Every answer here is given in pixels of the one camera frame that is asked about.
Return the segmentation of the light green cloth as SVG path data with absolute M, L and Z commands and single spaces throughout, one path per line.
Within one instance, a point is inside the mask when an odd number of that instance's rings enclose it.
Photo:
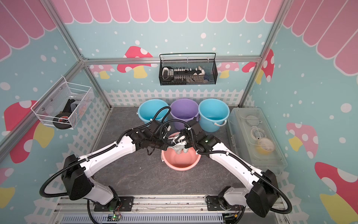
M 189 148 L 186 148 L 186 141 L 180 141 L 172 149 L 175 151 L 176 154 L 180 155 L 181 153 L 187 153 Z

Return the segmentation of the pink bucket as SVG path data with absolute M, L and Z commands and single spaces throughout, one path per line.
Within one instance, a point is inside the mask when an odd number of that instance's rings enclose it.
M 162 161 L 171 169 L 176 171 L 187 171 L 195 167 L 201 159 L 193 148 L 189 148 L 187 153 L 176 154 L 172 147 L 167 151 L 161 152 Z

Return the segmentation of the purple bucket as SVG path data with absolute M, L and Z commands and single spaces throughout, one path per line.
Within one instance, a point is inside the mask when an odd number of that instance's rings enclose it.
M 199 120 L 199 105 L 191 99 L 178 99 L 171 103 L 171 116 L 173 119 L 189 122 L 196 118 Z

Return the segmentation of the teal bucket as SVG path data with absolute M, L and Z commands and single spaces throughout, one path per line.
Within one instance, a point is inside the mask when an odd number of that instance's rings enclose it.
M 205 132 L 213 133 L 227 123 L 230 109 L 219 99 L 205 99 L 199 103 L 199 124 Z
M 168 104 L 161 99 L 148 100 L 140 105 L 137 114 L 139 118 L 145 123 L 149 123 L 155 114 Z

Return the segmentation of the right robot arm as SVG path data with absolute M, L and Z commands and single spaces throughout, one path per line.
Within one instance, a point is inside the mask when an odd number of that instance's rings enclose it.
M 248 206 L 256 215 L 266 217 L 268 212 L 289 214 L 293 206 L 289 198 L 279 189 L 275 174 L 266 170 L 255 168 L 242 158 L 231 152 L 224 143 L 214 135 L 207 135 L 196 120 L 188 123 L 173 119 L 165 122 L 159 128 L 160 139 L 168 147 L 174 147 L 183 140 L 178 136 L 174 140 L 164 137 L 164 129 L 171 122 L 184 124 L 185 129 L 180 132 L 184 135 L 186 143 L 184 148 L 193 147 L 199 155 L 205 155 L 218 162 L 229 170 L 245 185 L 247 192 L 243 196 Z

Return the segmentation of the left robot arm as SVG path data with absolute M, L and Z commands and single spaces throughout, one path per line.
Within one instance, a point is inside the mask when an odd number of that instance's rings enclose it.
M 171 108 L 165 106 L 159 109 L 150 122 L 136 128 L 124 131 L 117 141 L 93 153 L 76 157 L 70 155 L 66 158 L 63 169 L 53 174 L 41 186 L 39 193 L 42 197 L 53 198 L 68 196 L 71 200 L 86 199 L 87 204 L 117 212 L 122 201 L 111 186 L 104 186 L 93 179 L 93 175 L 110 163 L 123 156 L 146 149 L 151 155 L 155 149 L 166 149 L 160 139 L 162 122 L 157 117 L 162 111 L 170 113 Z M 58 176 L 61 177 L 66 191 L 64 193 L 47 193 L 45 189 Z

